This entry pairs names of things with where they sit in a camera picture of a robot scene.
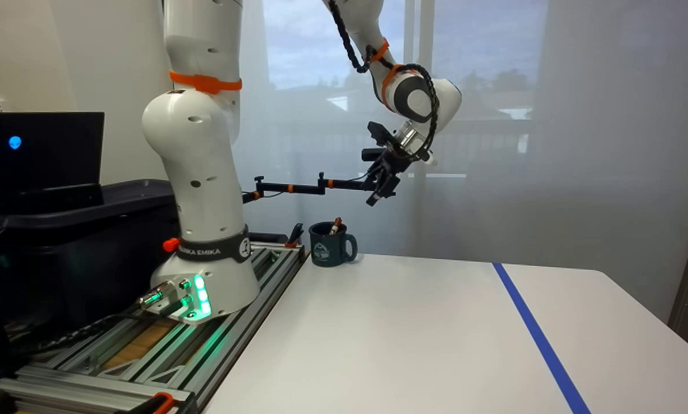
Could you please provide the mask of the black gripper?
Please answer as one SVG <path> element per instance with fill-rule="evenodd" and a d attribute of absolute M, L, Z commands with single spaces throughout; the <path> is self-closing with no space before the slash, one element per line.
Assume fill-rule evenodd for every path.
<path fill-rule="evenodd" d="M 395 134 L 379 122 L 371 122 L 367 134 L 375 145 L 364 148 L 360 159 L 367 162 L 365 180 L 375 183 L 365 206 L 375 207 L 381 199 L 395 196 L 400 177 L 394 176 L 404 173 L 413 162 L 428 162 L 430 153 L 413 129 Z"/>

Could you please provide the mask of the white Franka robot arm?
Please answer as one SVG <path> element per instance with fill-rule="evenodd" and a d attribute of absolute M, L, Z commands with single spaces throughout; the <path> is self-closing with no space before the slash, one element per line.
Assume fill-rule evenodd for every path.
<path fill-rule="evenodd" d="M 398 131 L 367 126 L 379 156 L 364 188 L 381 200 L 408 164 L 433 156 L 434 134 L 453 121 L 461 92 L 415 63 L 391 57 L 379 31 L 381 0 L 322 2 L 351 68 L 367 75 L 375 100 L 404 121 Z M 143 134 L 169 180 L 178 238 L 140 306 L 184 325 L 237 313 L 259 294 L 230 150 L 239 129 L 239 35 L 241 0 L 162 6 L 173 88 L 144 106 Z"/>

